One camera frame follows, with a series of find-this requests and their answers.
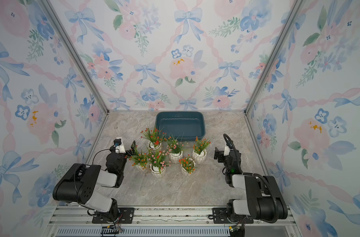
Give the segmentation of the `potted plant orange flowers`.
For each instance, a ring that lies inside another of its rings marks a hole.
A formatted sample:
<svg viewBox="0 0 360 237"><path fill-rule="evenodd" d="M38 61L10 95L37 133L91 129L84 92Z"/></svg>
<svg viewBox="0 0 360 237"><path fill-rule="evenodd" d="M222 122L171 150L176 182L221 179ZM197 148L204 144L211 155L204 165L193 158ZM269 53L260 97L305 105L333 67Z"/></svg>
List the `potted plant orange flowers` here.
<svg viewBox="0 0 360 237"><path fill-rule="evenodd" d="M190 155L180 158L179 164L181 165L181 171L185 176L192 175L196 170L195 161Z"/></svg>
<svg viewBox="0 0 360 237"><path fill-rule="evenodd" d="M207 148L210 144L210 139L199 139L198 137L196 137L195 144L193 145L192 157L197 165L202 164L206 160Z"/></svg>

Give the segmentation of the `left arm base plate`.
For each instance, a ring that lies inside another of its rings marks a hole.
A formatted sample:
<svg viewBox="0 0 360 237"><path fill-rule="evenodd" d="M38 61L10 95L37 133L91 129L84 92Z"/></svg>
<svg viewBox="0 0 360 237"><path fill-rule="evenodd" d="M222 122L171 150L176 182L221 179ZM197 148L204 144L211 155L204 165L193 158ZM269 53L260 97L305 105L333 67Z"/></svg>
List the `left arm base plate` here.
<svg viewBox="0 0 360 237"><path fill-rule="evenodd" d="M110 212L95 212L92 216L93 224L132 224L135 209L133 207L119 207Z"/></svg>

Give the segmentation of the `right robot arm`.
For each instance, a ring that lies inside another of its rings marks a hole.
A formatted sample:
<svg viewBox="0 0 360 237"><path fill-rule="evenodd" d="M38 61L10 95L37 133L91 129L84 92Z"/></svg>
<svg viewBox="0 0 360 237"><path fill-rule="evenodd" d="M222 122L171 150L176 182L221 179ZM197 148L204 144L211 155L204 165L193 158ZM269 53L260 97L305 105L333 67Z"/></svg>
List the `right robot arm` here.
<svg viewBox="0 0 360 237"><path fill-rule="evenodd" d="M288 218L288 208L273 176L262 176L241 170L241 153L228 146L215 148L214 159L224 165L222 173L227 185L243 190L246 197L230 199L224 214L216 214L216 219L239 223L244 219L275 223Z"/></svg>

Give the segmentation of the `potted plant orange flowers front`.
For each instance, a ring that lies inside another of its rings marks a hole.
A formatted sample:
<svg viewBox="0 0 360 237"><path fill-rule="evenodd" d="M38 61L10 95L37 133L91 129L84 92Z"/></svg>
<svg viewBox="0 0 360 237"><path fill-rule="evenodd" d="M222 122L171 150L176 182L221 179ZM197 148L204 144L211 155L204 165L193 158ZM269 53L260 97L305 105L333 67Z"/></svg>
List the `potted plant orange flowers front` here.
<svg viewBox="0 0 360 237"><path fill-rule="evenodd" d="M195 161L190 155L180 158L179 164L181 165L181 171L185 176L192 175L196 170Z"/></svg>

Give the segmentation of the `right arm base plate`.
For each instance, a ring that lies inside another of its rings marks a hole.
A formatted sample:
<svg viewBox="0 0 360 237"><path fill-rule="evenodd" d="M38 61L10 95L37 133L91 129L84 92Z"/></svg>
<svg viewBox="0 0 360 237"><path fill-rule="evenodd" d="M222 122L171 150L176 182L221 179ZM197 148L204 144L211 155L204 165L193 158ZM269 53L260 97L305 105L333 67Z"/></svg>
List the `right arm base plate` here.
<svg viewBox="0 0 360 237"><path fill-rule="evenodd" d="M212 214L208 215L208 219L212 220L214 224L253 224L254 220L247 215L235 214L232 210L227 208L212 208Z"/></svg>

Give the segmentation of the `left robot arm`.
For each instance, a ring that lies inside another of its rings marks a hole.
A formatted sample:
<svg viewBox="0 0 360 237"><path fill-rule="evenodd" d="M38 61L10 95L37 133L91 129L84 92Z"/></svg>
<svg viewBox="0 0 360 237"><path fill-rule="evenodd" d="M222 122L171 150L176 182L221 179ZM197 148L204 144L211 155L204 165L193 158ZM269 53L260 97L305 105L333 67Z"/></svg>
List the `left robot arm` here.
<svg viewBox="0 0 360 237"><path fill-rule="evenodd" d="M94 211L94 222L116 223L122 216L117 200L95 191L95 187L119 188L124 179L127 159L135 154L136 142L126 150L121 138L113 141L106 158L106 170L100 165L74 164L53 190L53 199L75 202Z"/></svg>

